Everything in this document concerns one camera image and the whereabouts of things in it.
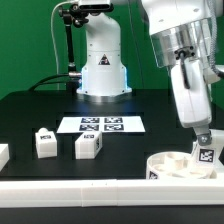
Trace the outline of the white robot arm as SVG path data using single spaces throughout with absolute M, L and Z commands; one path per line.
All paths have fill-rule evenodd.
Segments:
M 87 12 L 87 62 L 78 92 L 91 98 L 129 93 L 120 61 L 120 28 L 103 11 L 113 0 L 81 0 Z M 224 78 L 215 62 L 217 23 L 224 0 L 138 0 L 159 67 L 169 71 L 181 125 L 192 128 L 201 145 L 212 142 L 208 87 Z

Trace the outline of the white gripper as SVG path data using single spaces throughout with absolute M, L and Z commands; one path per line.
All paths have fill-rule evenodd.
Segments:
M 212 137 L 208 124 L 212 115 L 202 63 L 186 59 L 185 69 L 187 80 L 184 80 L 180 64 L 170 72 L 178 117 L 183 127 L 194 127 L 200 146 L 210 145 Z

